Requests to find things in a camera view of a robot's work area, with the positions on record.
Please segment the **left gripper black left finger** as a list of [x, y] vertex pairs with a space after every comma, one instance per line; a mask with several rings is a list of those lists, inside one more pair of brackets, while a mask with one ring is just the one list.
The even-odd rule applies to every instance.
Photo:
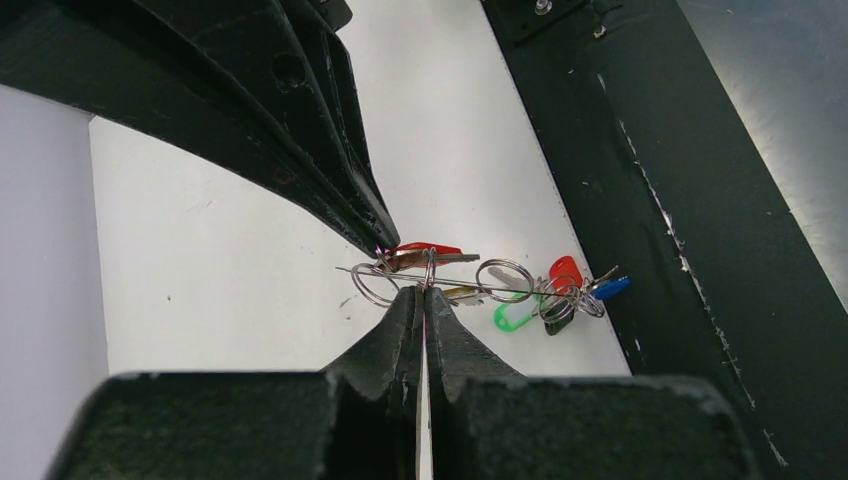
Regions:
[[51, 479], [414, 479], [423, 295], [317, 371], [132, 372], [80, 409]]

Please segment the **key with blue tag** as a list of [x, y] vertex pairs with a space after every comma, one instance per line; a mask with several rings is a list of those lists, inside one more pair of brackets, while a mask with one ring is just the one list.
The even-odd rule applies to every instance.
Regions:
[[598, 301], [607, 301], [608, 299], [618, 295], [631, 285], [631, 280], [627, 277], [619, 279], [605, 280], [594, 285], [590, 291], [590, 295]]

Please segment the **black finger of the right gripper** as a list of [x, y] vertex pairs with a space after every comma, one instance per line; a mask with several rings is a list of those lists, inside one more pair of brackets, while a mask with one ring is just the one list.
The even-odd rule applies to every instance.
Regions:
[[362, 251], [400, 235], [370, 164], [350, 56], [337, 35], [344, 1], [271, 1], [273, 92], [266, 111], [286, 142], [266, 190], [301, 207]]
[[265, 188], [286, 146], [264, 106], [269, 2], [5, 1], [1, 82]]

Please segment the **key with green tag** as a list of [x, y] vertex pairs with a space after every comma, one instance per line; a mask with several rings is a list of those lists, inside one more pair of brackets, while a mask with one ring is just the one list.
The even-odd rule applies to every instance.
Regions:
[[529, 296], [520, 302], [501, 303], [494, 311], [494, 325], [502, 332], [512, 333], [538, 316], [539, 300]]

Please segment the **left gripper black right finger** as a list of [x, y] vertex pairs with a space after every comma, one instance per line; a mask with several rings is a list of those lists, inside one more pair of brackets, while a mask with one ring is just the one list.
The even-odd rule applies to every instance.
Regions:
[[679, 376], [528, 377], [423, 296], [438, 479], [755, 479], [731, 405]]

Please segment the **key with red tag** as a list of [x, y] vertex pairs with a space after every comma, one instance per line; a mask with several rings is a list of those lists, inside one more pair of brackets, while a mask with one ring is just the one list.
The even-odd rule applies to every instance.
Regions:
[[465, 253], [458, 247], [428, 242], [412, 242], [399, 245], [383, 253], [378, 264], [391, 272], [410, 268], [426, 267], [432, 260], [437, 266], [451, 263], [467, 263], [480, 259], [479, 254]]
[[548, 277], [556, 293], [564, 294], [571, 288], [580, 289], [583, 285], [577, 262], [568, 255], [560, 257], [550, 266]]

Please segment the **large silver carabiner keyring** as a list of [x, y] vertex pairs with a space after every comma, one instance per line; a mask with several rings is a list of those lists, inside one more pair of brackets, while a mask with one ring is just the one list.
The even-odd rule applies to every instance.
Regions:
[[599, 282], [615, 279], [613, 274], [617, 271], [616, 268], [612, 268], [596, 279], [582, 276], [583, 285], [580, 289], [571, 288], [562, 294], [554, 291], [548, 275], [534, 277], [524, 266], [509, 259], [492, 258], [486, 261], [479, 259], [474, 262], [451, 263], [443, 266], [437, 266], [432, 260], [423, 268], [391, 272], [378, 264], [379, 257], [387, 251], [377, 251], [377, 260], [373, 263], [358, 263], [344, 270], [350, 275], [359, 293], [370, 303], [381, 308], [391, 306], [393, 300], [370, 289], [363, 280], [365, 276], [383, 278], [395, 290], [400, 289], [398, 281], [412, 282], [423, 289], [437, 286], [442, 289], [442, 293], [445, 289], [453, 287], [475, 287], [483, 291], [487, 298], [500, 304], [520, 302], [529, 296], [536, 296], [539, 300], [539, 310], [535, 318], [539, 319], [541, 319], [540, 309], [561, 304], [573, 306], [574, 315], [582, 312], [594, 318], [602, 318], [606, 315], [605, 306], [603, 302], [594, 299], [590, 291]]

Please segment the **key with yellow tag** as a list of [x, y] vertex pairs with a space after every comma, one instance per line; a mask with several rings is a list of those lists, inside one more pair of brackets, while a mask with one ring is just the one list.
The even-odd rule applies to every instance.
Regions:
[[487, 298], [479, 288], [467, 286], [445, 289], [443, 293], [452, 306], [479, 306]]

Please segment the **key with black tag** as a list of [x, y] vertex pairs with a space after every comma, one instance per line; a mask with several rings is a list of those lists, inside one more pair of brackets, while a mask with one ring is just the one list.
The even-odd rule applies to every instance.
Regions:
[[574, 310], [573, 306], [566, 304], [540, 309], [540, 318], [546, 334], [555, 336], [567, 327], [573, 321]]

